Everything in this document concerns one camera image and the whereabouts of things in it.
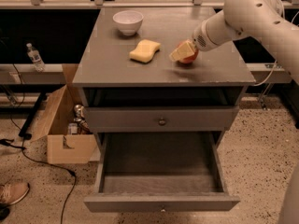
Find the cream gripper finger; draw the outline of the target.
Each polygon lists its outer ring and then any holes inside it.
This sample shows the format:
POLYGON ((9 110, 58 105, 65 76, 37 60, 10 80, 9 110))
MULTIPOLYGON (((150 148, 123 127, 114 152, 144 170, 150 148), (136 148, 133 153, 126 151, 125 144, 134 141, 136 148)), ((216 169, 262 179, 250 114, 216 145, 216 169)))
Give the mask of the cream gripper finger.
POLYGON ((172 62, 193 61, 197 55, 197 48, 191 40, 181 42, 169 55, 172 62))

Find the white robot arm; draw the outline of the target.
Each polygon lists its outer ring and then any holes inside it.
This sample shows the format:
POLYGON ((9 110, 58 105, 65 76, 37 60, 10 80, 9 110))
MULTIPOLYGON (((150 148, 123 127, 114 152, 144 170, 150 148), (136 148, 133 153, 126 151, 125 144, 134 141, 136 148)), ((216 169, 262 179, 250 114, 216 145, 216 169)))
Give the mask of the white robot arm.
MULTIPOLYGON (((212 50, 227 41, 251 36, 291 74, 299 78, 299 29, 284 20, 274 0, 225 0, 223 10, 193 32, 196 48, 212 50)), ((237 138, 241 147, 223 150, 224 173, 244 203, 233 224, 298 224, 298 132, 291 114, 266 117, 256 111, 254 126, 237 138)))

